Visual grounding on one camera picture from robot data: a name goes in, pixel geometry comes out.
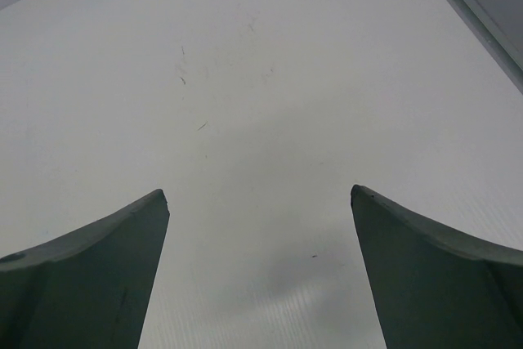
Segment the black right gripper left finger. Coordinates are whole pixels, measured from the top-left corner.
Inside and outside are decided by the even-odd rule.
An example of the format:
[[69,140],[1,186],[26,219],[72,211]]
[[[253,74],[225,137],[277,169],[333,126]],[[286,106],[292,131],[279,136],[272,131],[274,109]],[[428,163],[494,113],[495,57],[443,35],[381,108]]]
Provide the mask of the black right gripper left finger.
[[170,213],[157,189],[1,259],[3,348],[136,348]]

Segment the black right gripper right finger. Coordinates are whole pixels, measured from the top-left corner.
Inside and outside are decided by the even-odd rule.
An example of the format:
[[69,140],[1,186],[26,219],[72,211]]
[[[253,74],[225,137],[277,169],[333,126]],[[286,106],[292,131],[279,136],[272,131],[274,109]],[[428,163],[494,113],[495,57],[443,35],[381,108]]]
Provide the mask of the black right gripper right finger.
[[522,252],[408,210],[365,186],[351,210],[389,348],[520,348]]

